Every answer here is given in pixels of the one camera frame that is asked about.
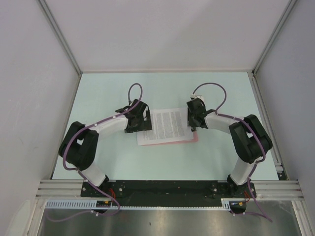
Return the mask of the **pink clipboard folder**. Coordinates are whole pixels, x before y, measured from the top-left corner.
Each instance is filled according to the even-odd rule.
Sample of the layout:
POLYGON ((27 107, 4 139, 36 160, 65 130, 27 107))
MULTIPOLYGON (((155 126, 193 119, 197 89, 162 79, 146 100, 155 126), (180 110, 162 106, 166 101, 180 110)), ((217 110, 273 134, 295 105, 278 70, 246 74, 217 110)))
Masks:
POLYGON ((196 132, 192 133, 192 139, 182 140, 182 141, 171 141, 171 142, 154 142, 151 144, 142 144, 142 146, 155 146, 155 145, 170 145, 170 144, 186 144, 198 142, 198 134, 196 132))

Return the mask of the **white printed paper sheet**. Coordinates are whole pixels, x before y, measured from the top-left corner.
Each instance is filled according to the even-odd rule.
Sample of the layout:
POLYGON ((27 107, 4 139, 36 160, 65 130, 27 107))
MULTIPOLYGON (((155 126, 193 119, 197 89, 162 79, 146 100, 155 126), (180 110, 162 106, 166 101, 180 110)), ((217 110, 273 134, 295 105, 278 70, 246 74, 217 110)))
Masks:
POLYGON ((192 139, 186 108, 151 110, 152 130, 137 133, 137 144, 192 139))

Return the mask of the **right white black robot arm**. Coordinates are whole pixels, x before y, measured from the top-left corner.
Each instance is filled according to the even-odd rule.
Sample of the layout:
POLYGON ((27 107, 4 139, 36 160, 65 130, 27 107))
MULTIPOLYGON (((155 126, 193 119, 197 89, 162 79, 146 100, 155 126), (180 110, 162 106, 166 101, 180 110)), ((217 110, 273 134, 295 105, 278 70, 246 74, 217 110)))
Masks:
POLYGON ((188 106, 188 126, 194 132, 197 128, 214 129, 231 135, 238 160, 227 177, 227 192, 239 197, 248 186, 257 165, 266 159, 273 143, 255 115, 237 118, 207 110, 201 96, 192 95, 188 106))

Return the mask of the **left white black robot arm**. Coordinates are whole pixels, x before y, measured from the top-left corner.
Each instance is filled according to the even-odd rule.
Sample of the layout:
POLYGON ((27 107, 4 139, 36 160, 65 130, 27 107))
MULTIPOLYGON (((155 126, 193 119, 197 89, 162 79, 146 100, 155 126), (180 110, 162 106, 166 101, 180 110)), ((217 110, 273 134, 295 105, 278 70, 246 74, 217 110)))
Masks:
POLYGON ((90 126, 78 121, 71 124, 59 148, 59 156, 74 166, 84 179, 92 183, 91 190, 97 196, 108 193, 108 176, 97 166, 95 155, 98 141, 116 132, 126 134, 152 130, 149 106, 135 99, 115 114, 90 126))

